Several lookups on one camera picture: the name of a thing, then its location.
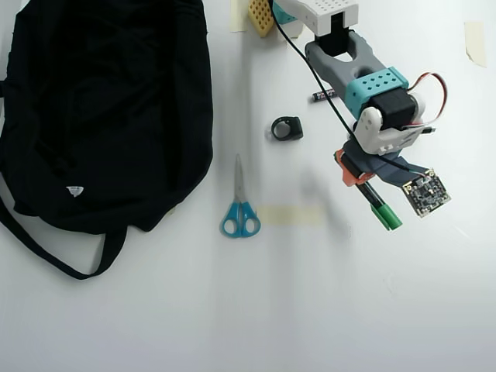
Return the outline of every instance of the yellow block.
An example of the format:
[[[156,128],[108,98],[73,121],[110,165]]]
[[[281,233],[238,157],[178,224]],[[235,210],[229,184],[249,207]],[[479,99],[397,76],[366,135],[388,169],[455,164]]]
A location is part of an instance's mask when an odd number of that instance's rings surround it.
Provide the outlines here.
[[[265,37],[274,27],[274,18],[270,13],[268,0],[251,0],[248,5],[248,16],[260,37]]]

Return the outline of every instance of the white robot part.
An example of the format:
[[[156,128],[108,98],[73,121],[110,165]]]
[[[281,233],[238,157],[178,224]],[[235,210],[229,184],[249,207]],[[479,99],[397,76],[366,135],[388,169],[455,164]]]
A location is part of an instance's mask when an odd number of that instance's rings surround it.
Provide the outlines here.
[[[364,109],[355,130],[355,136],[363,151],[371,155],[385,155],[410,147],[422,134],[424,126],[411,129],[395,128],[381,130],[382,115],[374,107]]]
[[[331,33],[331,17],[344,13],[344,27],[358,23],[356,0],[276,0],[289,15],[302,21],[316,36]]]

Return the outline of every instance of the black ring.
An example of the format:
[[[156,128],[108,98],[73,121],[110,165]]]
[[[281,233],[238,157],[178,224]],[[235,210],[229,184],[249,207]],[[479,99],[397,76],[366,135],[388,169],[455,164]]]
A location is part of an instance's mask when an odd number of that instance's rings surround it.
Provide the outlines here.
[[[287,124],[289,126],[289,133],[284,137],[279,137],[276,134],[276,128],[280,124]],[[278,141],[290,141],[290,140],[299,140],[303,137],[303,128],[301,127],[300,118],[297,116],[282,116],[279,119],[276,119],[272,123],[271,128],[272,136]]]

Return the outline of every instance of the gray gripper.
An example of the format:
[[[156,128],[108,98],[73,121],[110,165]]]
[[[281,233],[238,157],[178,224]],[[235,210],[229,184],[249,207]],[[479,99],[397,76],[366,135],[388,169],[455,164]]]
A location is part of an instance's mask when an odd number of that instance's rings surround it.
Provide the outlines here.
[[[306,56],[317,74],[331,84],[343,101],[349,83],[386,68],[374,56],[372,48],[363,37],[354,31],[350,31],[348,35],[350,38],[348,54],[353,58],[350,62],[343,62],[329,56],[315,41],[305,47]]]

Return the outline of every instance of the black bag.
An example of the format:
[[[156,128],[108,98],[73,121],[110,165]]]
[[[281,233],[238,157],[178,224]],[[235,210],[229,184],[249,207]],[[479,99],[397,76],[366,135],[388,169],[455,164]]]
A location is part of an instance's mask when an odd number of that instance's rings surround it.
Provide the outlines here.
[[[0,200],[0,221],[76,279],[106,271],[127,226],[150,231],[212,161],[202,0],[31,0],[17,15],[0,170],[15,211],[106,234],[93,274],[38,245]]]

